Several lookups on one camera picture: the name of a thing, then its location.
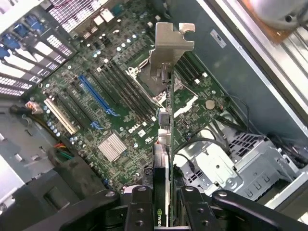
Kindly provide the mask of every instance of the blue pci express slot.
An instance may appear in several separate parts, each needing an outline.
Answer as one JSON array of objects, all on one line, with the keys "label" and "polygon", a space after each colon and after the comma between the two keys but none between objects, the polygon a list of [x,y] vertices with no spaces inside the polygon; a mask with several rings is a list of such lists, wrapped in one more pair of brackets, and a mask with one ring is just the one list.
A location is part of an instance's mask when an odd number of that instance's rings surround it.
[{"label": "blue pci express slot", "polygon": [[89,81],[86,79],[84,75],[80,75],[79,80],[81,83],[85,86],[85,88],[91,93],[91,95],[96,99],[96,101],[102,106],[104,111],[107,114],[113,115],[113,116],[120,116],[116,114],[106,103],[106,101],[98,94],[98,92],[93,88],[93,86],[89,83]]}]

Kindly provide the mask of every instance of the chipset heatsink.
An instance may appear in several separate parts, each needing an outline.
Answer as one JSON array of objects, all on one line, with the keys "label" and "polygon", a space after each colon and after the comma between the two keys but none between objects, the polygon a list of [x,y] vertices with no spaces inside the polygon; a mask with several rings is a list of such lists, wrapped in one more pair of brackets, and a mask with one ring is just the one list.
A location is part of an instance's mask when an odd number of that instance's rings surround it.
[{"label": "chipset heatsink", "polygon": [[115,133],[104,140],[98,146],[98,148],[110,162],[118,159],[120,155],[127,149],[125,144]]}]

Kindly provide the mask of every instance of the motherboard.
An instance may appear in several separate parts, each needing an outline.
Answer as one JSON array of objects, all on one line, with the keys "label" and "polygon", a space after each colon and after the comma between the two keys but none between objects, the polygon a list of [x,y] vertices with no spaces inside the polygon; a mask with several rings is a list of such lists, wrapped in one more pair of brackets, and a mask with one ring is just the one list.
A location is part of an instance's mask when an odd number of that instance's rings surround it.
[{"label": "motherboard", "polygon": [[[152,164],[157,110],[166,86],[150,77],[155,24],[166,21],[145,0],[116,5],[77,54],[31,91],[42,119],[68,141],[110,187],[137,182]],[[204,128],[227,106],[225,95],[193,52],[175,66],[175,147]]]}]

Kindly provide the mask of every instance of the green circuit board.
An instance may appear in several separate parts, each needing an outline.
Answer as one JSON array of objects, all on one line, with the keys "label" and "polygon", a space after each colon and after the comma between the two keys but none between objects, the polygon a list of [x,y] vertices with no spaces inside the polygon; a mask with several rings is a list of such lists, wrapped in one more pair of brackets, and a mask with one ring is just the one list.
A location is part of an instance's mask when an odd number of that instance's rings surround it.
[{"label": "green circuit board", "polygon": [[[129,5],[118,6],[121,13],[115,17],[115,23],[105,25],[80,43],[79,52],[29,94],[45,109],[43,120],[57,129],[62,140],[71,140],[74,149],[99,177],[107,179],[109,186],[117,190],[138,181],[143,168],[152,164],[152,145],[157,141],[159,128],[156,112],[159,104],[164,105],[164,86],[154,79],[148,81],[150,64],[141,68],[136,78],[128,75],[128,68],[138,67],[154,47],[155,26],[148,28],[146,25],[148,22],[155,25],[157,18],[145,2],[135,0]],[[121,24],[116,23],[117,19],[121,19]],[[107,42],[102,41],[104,33]],[[81,75],[90,90],[80,79]],[[176,147],[186,142],[190,132],[210,123],[228,103],[193,52],[180,59],[175,77]],[[93,92],[103,99],[109,112]],[[77,129],[75,134],[71,135],[46,109],[46,99],[50,99],[73,124]],[[205,107],[208,100],[215,103],[210,110]],[[99,148],[110,137],[121,140],[112,148],[124,146],[114,160],[108,159]]]}]

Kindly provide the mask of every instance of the metal pci bracket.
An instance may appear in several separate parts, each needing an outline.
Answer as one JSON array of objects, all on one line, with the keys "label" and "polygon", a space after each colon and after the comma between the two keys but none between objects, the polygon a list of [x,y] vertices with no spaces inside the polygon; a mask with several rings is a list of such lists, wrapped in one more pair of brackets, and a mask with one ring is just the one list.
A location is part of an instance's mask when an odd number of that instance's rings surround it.
[{"label": "metal pci bracket", "polygon": [[174,67],[185,51],[194,49],[194,41],[184,39],[184,34],[187,31],[195,32],[195,25],[192,23],[179,23],[179,31],[174,31],[172,23],[156,24],[155,50],[150,55],[150,74],[152,77],[160,78],[163,64]]}]

